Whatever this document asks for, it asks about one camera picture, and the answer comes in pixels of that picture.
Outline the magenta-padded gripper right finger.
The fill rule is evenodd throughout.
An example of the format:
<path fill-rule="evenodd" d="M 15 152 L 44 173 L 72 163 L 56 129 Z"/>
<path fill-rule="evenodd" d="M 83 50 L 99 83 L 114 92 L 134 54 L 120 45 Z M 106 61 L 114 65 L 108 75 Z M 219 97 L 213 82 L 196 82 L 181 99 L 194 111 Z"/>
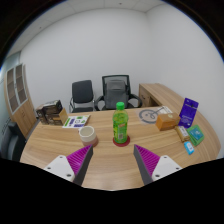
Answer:
<path fill-rule="evenodd" d="M 181 167 L 168 155 L 158 156 L 139 145 L 134 145 L 133 154 L 145 185 L 181 170 Z"/>

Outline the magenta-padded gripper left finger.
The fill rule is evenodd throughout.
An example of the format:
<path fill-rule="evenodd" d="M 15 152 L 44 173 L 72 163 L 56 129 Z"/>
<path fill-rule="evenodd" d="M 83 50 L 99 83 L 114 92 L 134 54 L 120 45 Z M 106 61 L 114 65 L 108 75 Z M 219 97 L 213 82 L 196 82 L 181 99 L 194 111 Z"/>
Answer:
<path fill-rule="evenodd" d="M 68 156 L 59 155 L 44 170 L 81 186 L 92 155 L 93 146 L 88 145 Z"/>

